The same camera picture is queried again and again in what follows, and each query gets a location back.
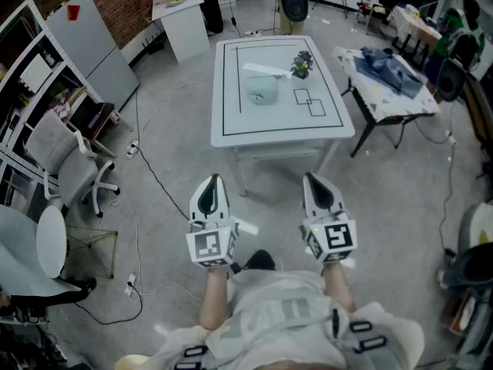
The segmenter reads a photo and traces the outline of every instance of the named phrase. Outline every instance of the concrete floor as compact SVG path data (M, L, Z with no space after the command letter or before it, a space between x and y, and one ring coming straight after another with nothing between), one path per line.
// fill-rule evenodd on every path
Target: concrete floor
M274 0L237 0L235 15L242 31L273 27ZM219 173L229 187L232 214L258 227L258 235L242 233L236 260L243 263L256 249L264 248L283 259L285 270L320 271L320 265L303 252L297 225L303 218L299 208L301 177L315 164L315 158L251 162L242 165L249 196L240 197L230 171L219 150L210 145L210 114L215 44L233 39L237 33L230 24L230 10L223 11L224 32L210 37L210 53L180 65L169 44L163 51L143 57L134 67L141 85L138 90L139 125L144 124L169 97L141 133L141 147L157 176L176 202L187 212L189 197L197 185L212 173ZM367 36L334 7L318 5L310 10L305 34L313 38L340 91L346 89L347 76L331 57L341 45L389 46L378 37ZM173 95L174 90L192 82ZM446 294L438 290L434 274L442 262L438 225L443 215L442 201L447 195L447 171L451 146L434 145L411 124L401 147L395 150L388 137L397 141L400 128L378 128L359 154L349 151L361 134L365 122L352 95L344 97L356 136L342 142L324 176L339 186L346 206L357 221L360 247L352 253L354 268L346 268L347 281L359 306L379 301L391 313L419 322L426 336L421 362L442 358L451 352L455 340L440 326L440 313ZM441 105L442 114L421 119L420 127L440 140L449 125L451 104ZM136 98L132 97L122 114L136 126ZM468 112L458 103L453 112L453 132L458 141L455 151L454 196L448 205L444 225L446 245L455 247L462 214L485 198L485 182L476 180L481 153L471 128ZM128 276L138 271L135 225L130 209L139 222L139 249L142 258L144 290L151 291L164 281L175 281L194 295L203 294L204 270L191 264L185 243L187 224L154 180L141 156L125 158L129 141L137 137L118 126L103 139L118 154L116 168L107 179L121 186L119 207L110 207L100 227L117 229L115 277L99 278L99 286L81 304L102 321L128 318L139 310L123 293ZM101 204L109 202L102 193ZM97 219L89 207L77 205L69 214L74 224L94 227ZM96 245L104 261L109 243ZM72 273L92 274L92 262L82 251L70 255L67 267ZM182 289L169 284L143 299L143 313L133 322L111 326L95 323L73 304L50 309L49 331L62 345L84 355L95 368L111 369L124 355L152 355L163 344L166 333L196 323L199 304Z

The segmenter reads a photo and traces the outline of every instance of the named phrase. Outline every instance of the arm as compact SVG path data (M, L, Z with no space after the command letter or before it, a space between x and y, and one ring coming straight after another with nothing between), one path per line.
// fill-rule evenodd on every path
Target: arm
M79 150L81 154L88 157L96 158L97 155L91 151L90 145L89 148L87 148L86 143L84 143L84 138L82 137L82 134L78 130L76 130L74 134L75 137L77 137L77 142L79 143Z
M212 268L207 272L206 294L199 316L199 325L207 330L216 330L229 316L227 278L224 267Z
M349 292L344 278L344 270L339 262L324 265L325 295L338 301L347 312L356 311L356 304Z

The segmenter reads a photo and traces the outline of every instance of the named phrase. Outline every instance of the human hand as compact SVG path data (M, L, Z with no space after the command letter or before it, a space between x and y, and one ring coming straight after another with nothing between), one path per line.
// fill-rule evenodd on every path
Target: human hand
M0 307L8 307L10 305L10 298L2 292L2 296L0 297Z

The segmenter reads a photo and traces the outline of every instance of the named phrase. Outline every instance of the square marking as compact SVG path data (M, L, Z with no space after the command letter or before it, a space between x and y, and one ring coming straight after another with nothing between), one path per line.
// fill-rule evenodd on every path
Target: square marking
M220 253L219 232L196 234L195 256L197 259L218 255Z

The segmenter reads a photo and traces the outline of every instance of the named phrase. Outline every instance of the speaker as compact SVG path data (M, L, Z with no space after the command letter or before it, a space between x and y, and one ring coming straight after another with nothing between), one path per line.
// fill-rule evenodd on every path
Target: speaker
M461 94L466 78L467 73L457 63L444 60L438 73L438 95L446 102L454 101Z
M292 22L302 22L308 15L308 0L280 0L284 14Z

